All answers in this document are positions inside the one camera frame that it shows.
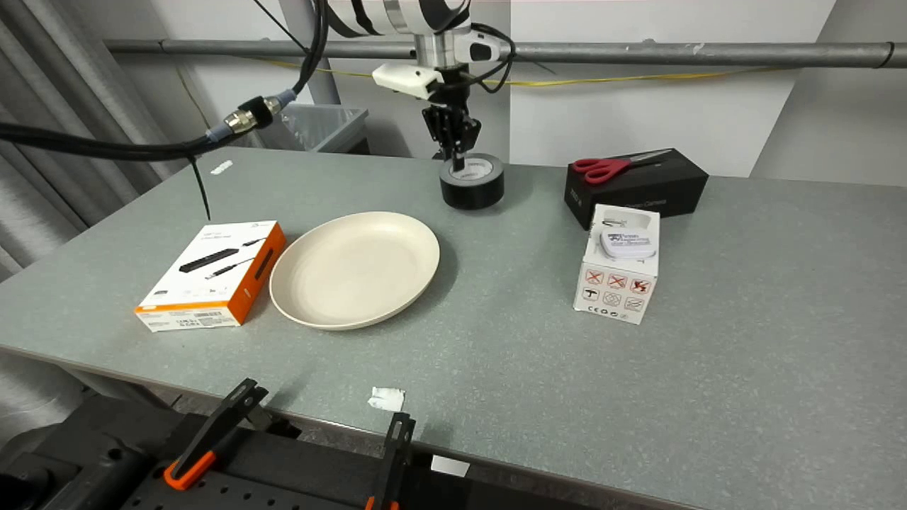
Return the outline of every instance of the white label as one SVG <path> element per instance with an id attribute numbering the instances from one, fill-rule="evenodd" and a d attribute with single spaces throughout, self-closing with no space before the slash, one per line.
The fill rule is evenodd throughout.
<path id="1" fill-rule="evenodd" d="M 222 161 L 216 171 L 209 171 L 209 175 L 222 175 L 222 172 L 226 172 L 232 167 L 232 161 L 226 160 L 226 161 Z"/>
<path id="2" fill-rule="evenodd" d="M 403 392 L 400 389 L 372 389 L 369 406 L 396 413 L 396 410 L 403 410 Z"/>
<path id="3" fill-rule="evenodd" d="M 450 456 L 430 456 L 430 470 L 466 480 L 466 473 L 471 470 L 471 463 L 450 460 Z"/>
<path id="4" fill-rule="evenodd" d="M 478 181 L 490 175 L 494 165 L 484 160 L 468 160 L 459 172 L 454 172 L 459 181 Z"/>
<path id="5" fill-rule="evenodd" d="M 209 311 L 151 311 L 140 314 L 151 332 L 179 332 L 179 328 L 223 328 L 237 327 L 226 308 Z"/>

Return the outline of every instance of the metal rail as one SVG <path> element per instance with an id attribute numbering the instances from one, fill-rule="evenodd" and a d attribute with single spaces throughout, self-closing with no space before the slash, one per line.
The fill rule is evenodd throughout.
<path id="1" fill-rule="evenodd" d="M 109 39 L 113 53 L 301 58 L 273 39 Z M 907 67 L 904 42 L 519 42 L 531 63 Z M 412 42 L 328 42 L 341 60 L 415 60 Z"/>

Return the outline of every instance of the white wall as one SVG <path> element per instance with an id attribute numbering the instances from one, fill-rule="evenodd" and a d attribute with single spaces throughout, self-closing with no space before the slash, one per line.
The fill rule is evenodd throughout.
<path id="1" fill-rule="evenodd" d="M 287 39 L 252 0 L 72 0 L 83 19 L 104 39 Z M 249 96 L 287 90 L 298 70 L 277 63 L 229 58 L 123 58 L 143 96 L 172 138 L 199 135 L 206 120 L 222 120 Z"/>
<path id="2" fill-rule="evenodd" d="M 521 42 L 813 42 L 831 5 L 834 0 L 519 0 L 512 38 Z M 688 75 L 688 67 L 559 65 L 555 70 L 610 76 L 610 83 L 512 90 L 512 161 L 568 165 L 585 155 L 680 147 L 708 172 L 749 175 L 794 87 L 794 75 L 624 83 L 640 75 Z"/>
<path id="3" fill-rule="evenodd" d="M 252 0 L 73 0 L 89 25 L 104 39 L 287 39 Z M 507 29 L 511 4 L 478 4 L 474 16 Z M 199 96 L 206 120 L 222 120 L 249 96 L 284 90 L 296 63 L 259 63 L 232 58 L 118 58 L 143 96 L 162 117 L 172 138 L 205 131 L 199 107 L 188 100 L 181 76 Z M 369 107 L 372 154 L 430 160 L 437 144 L 422 121 L 426 103 L 378 87 L 374 60 L 335 60 L 344 106 Z M 484 121 L 477 151 L 507 155 L 507 94 L 474 94 L 471 110 Z"/>
<path id="4" fill-rule="evenodd" d="M 827 42 L 907 39 L 904 0 L 840 0 Z M 755 171 L 907 186 L 907 70 L 803 70 Z"/>
<path id="5" fill-rule="evenodd" d="M 284 39 L 252 0 L 72 4 L 83 8 L 83 16 L 96 25 L 101 38 Z M 834 0 L 477 0 L 477 19 L 502 25 L 519 39 L 811 39 L 824 25 L 831 4 Z M 824 39 L 904 39 L 904 0 L 840 4 Z M 195 135 L 205 127 L 184 94 L 175 65 L 184 70 L 188 84 L 209 120 L 223 117 L 246 96 L 280 90 L 296 80 L 296 70 L 256 60 L 128 58 L 123 63 L 172 138 Z M 369 107 L 372 151 L 430 155 L 437 144 L 422 124 L 422 103 L 374 87 L 372 80 L 364 76 L 374 65 L 378 63 L 335 60 L 341 100 Z M 563 65 L 559 70 L 563 76 L 622 76 L 657 75 L 664 67 Z M 546 70 L 534 65 L 521 65 L 521 75 L 546 76 Z M 477 90 L 471 107 L 484 121 L 477 151 L 512 161 L 561 165 L 578 154 L 680 144 L 680 135 L 691 135 L 688 124 L 697 124 L 699 131 L 691 147 L 697 161 L 712 161 L 705 165 L 708 171 L 749 172 L 759 155 L 756 175 L 904 185 L 904 172 L 898 171 L 907 151 L 898 138 L 907 117 L 907 103 L 898 103 L 904 80 L 904 70 L 790 70 L 697 84 L 633 83 L 622 87 L 515 90 L 502 96 Z M 653 94 L 660 94 L 660 100 L 653 103 L 657 107 L 646 114 L 648 124 L 622 127 L 637 117 L 637 110 L 626 106 L 648 103 Z M 665 106 L 682 96 L 695 96 L 712 107 L 687 103 L 682 107 L 665 110 Z M 660 117 L 671 121 L 653 131 L 653 121 Z"/>

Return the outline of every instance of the table surface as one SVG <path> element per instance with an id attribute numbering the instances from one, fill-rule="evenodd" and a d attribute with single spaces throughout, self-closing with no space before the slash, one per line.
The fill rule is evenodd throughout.
<path id="1" fill-rule="evenodd" d="M 232 167 L 209 175 L 223 160 Z M 403 389 L 422 444 L 695 508 L 907 502 L 907 191 L 712 179 L 664 220 L 644 327 L 572 311 L 588 233 L 563 175 L 511 167 L 484 213 L 439 198 L 439 161 L 222 151 L 212 220 L 296 239 L 395 211 L 442 245 L 429 293 L 364 332 L 256 304 L 243 328 L 151 335 L 134 307 L 205 223 L 172 175 L 0 286 L 0 349 L 130 383 L 383 434 L 372 386 Z"/>

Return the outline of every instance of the black clamp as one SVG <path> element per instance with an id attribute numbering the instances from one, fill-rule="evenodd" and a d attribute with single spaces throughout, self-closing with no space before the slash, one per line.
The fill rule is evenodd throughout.
<path id="1" fill-rule="evenodd" d="M 184 494 L 191 490 L 223 453 L 229 437 L 235 434 L 235 424 L 259 407 L 259 402 L 267 398 L 267 389 L 260 389 L 256 381 L 243 381 L 229 392 L 222 406 L 206 416 L 202 430 L 194 437 L 191 449 L 169 463 L 165 470 L 165 485 Z"/>
<path id="2" fill-rule="evenodd" d="M 386 453 L 374 475 L 374 495 L 369 495 L 366 510 L 403 510 L 400 490 L 403 490 L 403 470 L 412 456 L 415 430 L 417 430 L 417 420 L 412 420 L 409 413 L 395 413 L 386 437 Z"/>

